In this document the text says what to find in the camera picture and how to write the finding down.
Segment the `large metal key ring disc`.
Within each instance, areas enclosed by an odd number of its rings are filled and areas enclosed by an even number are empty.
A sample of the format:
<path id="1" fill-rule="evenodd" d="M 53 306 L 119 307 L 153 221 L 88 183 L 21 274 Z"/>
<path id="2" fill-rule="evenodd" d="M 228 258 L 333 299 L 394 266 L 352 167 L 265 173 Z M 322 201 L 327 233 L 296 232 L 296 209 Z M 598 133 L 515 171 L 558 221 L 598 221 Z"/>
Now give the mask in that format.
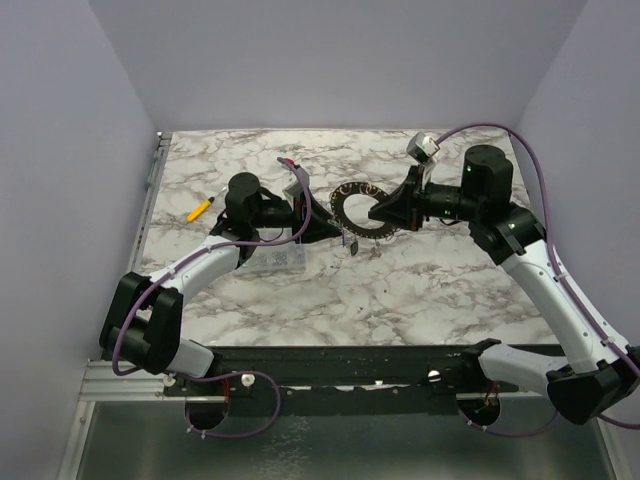
<path id="1" fill-rule="evenodd" d="M 362 195 L 381 202 L 388 194 L 377 186 L 368 182 L 346 182 L 338 186 L 331 194 L 330 205 L 334 218 L 340 225 L 352 234 L 371 240 L 380 240 L 391 237 L 396 229 L 389 223 L 383 223 L 378 228 L 365 228 L 352 221 L 346 211 L 345 202 L 354 195 Z"/>

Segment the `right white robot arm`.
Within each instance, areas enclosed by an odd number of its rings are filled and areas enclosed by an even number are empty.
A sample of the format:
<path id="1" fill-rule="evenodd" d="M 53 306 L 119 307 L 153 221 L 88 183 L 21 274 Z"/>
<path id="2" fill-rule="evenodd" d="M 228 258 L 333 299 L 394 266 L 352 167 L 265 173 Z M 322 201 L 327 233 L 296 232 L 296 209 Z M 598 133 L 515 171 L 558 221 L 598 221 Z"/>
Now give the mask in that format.
<path id="1" fill-rule="evenodd" d="M 524 290 L 551 328 L 561 357 L 484 340 L 466 352 L 461 383 L 481 391 L 506 382 L 546 396 L 566 420 L 583 425 L 639 384 L 639 350 L 596 312 L 582 312 L 576 283 L 554 269 L 548 235 L 536 216 L 511 200 L 513 165 L 493 146 L 468 149 L 458 186 L 431 182 L 436 147 L 413 145 L 407 177 L 369 211 L 372 220 L 417 231 L 427 218 L 465 222 L 493 263 Z"/>

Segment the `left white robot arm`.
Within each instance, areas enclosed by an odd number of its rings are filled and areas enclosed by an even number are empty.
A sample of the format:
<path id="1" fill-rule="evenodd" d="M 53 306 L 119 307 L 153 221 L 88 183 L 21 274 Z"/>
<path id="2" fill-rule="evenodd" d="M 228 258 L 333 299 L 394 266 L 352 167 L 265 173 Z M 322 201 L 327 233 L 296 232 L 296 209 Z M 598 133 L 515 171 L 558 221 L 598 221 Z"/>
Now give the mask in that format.
<path id="1" fill-rule="evenodd" d="M 290 243 L 313 244 L 337 238 L 333 217 L 313 197 L 308 173 L 295 177 L 276 195 L 249 172 L 228 182 L 223 211 L 203 242 L 192 252 L 150 274 L 125 274 L 119 281 L 99 335 L 115 374 L 120 361 L 151 374 L 186 375 L 195 392 L 206 395 L 220 385 L 213 352 L 183 337 L 184 307 L 223 275 L 243 266 L 256 249 Z"/>

